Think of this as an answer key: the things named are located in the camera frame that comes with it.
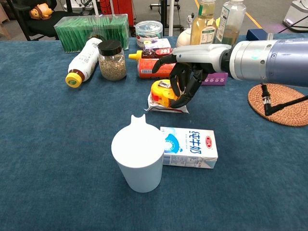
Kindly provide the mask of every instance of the woven coaster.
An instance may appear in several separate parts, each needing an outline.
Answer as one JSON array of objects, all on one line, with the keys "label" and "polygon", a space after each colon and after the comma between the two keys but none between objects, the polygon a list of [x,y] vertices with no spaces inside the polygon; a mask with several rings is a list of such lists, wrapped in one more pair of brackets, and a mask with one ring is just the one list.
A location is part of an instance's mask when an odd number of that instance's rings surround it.
[{"label": "woven coaster", "polygon": [[[272,106],[296,100],[304,96],[302,93],[283,85],[267,84],[266,86],[268,88],[268,92],[270,93],[270,101]],[[262,101],[262,88],[260,84],[251,88],[248,93],[248,102],[259,115],[269,121],[293,127],[308,125],[307,100],[285,107],[270,116],[265,116]]]}]

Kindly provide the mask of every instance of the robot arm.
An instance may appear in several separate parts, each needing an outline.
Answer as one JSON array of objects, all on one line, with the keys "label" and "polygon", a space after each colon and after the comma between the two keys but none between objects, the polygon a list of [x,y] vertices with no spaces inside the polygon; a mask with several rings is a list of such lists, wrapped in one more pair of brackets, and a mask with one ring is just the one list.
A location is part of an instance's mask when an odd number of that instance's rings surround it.
[{"label": "robot arm", "polygon": [[215,72],[228,72],[237,80],[308,87],[307,38],[243,41],[233,48],[224,44],[179,47],[159,59],[153,73],[170,63],[176,63],[170,73],[172,89],[177,96],[184,92],[172,108],[186,105],[207,75]]}]

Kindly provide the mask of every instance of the green box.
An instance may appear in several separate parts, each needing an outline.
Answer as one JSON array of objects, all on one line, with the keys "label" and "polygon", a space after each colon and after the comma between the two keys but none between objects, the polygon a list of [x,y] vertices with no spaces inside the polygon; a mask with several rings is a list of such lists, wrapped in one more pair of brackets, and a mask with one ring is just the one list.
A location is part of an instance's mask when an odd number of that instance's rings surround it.
[{"label": "green box", "polygon": [[127,14],[63,17],[54,29],[65,52],[79,52],[91,37],[101,40],[118,40],[122,48],[129,48]]}]

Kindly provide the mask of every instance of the cooking oil bottle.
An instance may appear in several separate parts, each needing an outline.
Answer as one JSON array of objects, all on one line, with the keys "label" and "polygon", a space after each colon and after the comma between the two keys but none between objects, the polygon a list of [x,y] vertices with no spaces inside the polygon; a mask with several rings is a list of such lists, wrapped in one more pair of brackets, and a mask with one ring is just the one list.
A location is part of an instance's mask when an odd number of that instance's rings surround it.
[{"label": "cooking oil bottle", "polygon": [[192,23],[191,45],[211,44],[216,34],[215,0],[201,0],[198,16]]},{"label": "cooking oil bottle", "polygon": [[243,2],[231,0],[223,4],[215,43],[233,45],[236,42],[246,13]]}]

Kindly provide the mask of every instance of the blue and white milk carton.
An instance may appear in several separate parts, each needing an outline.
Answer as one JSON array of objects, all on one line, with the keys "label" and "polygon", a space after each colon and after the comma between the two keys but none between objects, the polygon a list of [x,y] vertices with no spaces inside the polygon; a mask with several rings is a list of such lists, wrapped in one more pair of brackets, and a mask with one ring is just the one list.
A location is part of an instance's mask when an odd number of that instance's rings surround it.
[{"label": "blue and white milk carton", "polygon": [[214,131],[161,127],[165,137],[164,165],[214,168],[218,159]]}]

